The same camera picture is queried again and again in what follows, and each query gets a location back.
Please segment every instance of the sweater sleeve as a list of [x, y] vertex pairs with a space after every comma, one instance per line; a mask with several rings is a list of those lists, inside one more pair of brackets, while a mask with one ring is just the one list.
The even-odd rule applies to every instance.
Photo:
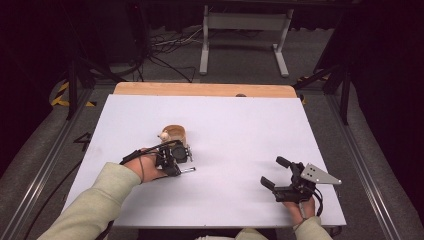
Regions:
[[317, 216], [311, 217], [293, 227], [297, 240], [330, 240], [328, 232], [321, 227], [321, 219]]
[[110, 221], [140, 178], [130, 169], [106, 163], [93, 186], [82, 192], [39, 239], [95, 239]]

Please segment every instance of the dark floor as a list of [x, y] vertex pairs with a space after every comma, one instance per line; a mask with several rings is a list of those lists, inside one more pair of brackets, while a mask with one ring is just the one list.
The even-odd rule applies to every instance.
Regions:
[[[211, 39], [208, 74], [200, 76], [195, 70], [194, 82], [294, 84], [299, 77], [312, 75], [331, 33], [331, 30], [289, 32], [283, 49], [289, 78], [280, 76], [270, 50], [278, 33], [261, 32], [250, 38], [237, 32], [218, 33]], [[162, 53], [157, 57], [174, 67], [198, 69], [200, 53], [201, 44], [193, 42], [172, 53]], [[180, 71], [191, 76], [193, 69]], [[132, 81], [137, 79], [137, 74], [135, 73], [134, 78], [133, 75], [125, 78]], [[185, 81], [174, 70], [148, 60], [143, 65], [143, 78], [149, 81]], [[340, 119], [334, 112], [337, 109], [339, 94], [323, 95], [319, 90], [322, 84], [313, 83], [298, 93], [305, 96], [305, 112], [327, 169], [343, 180], [343, 184], [336, 190], [340, 196], [347, 226], [343, 227], [342, 233], [336, 239], [424, 239], [424, 230], [417, 213], [370, 132], [358, 106], [354, 88], [349, 102], [349, 125], [344, 126], [340, 124]], [[112, 81], [104, 80], [99, 81], [93, 91], [80, 89], [80, 100], [96, 102], [97, 106], [83, 107], [71, 121], [65, 120], [67, 107], [55, 106], [22, 147], [0, 181], [2, 239], [25, 238], [37, 212], [50, 193], [83, 158], [84, 144], [74, 143], [74, 140], [87, 132], [94, 132], [106, 97], [113, 92], [113, 88]], [[54, 168], [51, 172], [39, 173], [46, 162]], [[23, 199], [28, 199], [25, 194], [33, 180], [44, 173], [48, 180], [45, 184], [38, 185], [41, 193], [38, 195], [36, 192], [32, 196], [34, 201], [23, 202]], [[76, 171], [47, 202], [28, 239], [36, 239], [60, 214], [75, 174]], [[290, 229], [278, 229], [277, 233], [279, 239], [294, 239]], [[109, 239], [136, 238], [137, 230], [134, 229], [114, 228], [109, 236]]]

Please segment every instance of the white tabletop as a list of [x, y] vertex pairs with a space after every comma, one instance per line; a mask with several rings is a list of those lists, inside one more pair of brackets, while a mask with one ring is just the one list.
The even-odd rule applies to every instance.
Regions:
[[[109, 95], [65, 207], [106, 162], [159, 144], [157, 135], [172, 124], [185, 128], [193, 152], [194, 161], [180, 168], [197, 171], [135, 187], [115, 226], [287, 227], [288, 212], [261, 176], [290, 184], [292, 173], [277, 156], [327, 171], [297, 98]], [[324, 195], [322, 224], [346, 225], [333, 186], [317, 187]]]

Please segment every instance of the hand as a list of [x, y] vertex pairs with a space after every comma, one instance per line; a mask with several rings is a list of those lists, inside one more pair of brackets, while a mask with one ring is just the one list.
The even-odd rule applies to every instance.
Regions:
[[135, 172], [141, 179], [143, 183], [150, 182], [156, 178], [161, 178], [167, 176], [162, 170], [156, 168], [156, 151], [143, 155], [140, 159], [134, 158], [133, 160], [124, 164], [125, 167], [131, 169]]
[[[300, 212], [300, 207], [297, 203], [283, 202], [283, 205], [289, 210], [294, 225], [302, 223], [303, 217], [302, 213]], [[305, 218], [315, 216], [315, 199], [313, 197], [311, 197], [308, 201], [303, 201], [302, 207], [305, 213]]]

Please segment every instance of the person's arm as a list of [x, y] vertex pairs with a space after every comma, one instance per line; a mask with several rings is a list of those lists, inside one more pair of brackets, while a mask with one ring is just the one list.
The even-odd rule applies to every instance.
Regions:
[[321, 227], [321, 219], [315, 216], [315, 200], [311, 197], [308, 201], [302, 202], [305, 218], [298, 204], [284, 202], [284, 206], [289, 210], [293, 220], [293, 230], [297, 240], [330, 240], [328, 232]]
[[93, 186], [82, 192], [39, 239], [96, 239], [118, 218], [132, 188], [165, 174], [153, 155], [119, 165], [106, 163]]

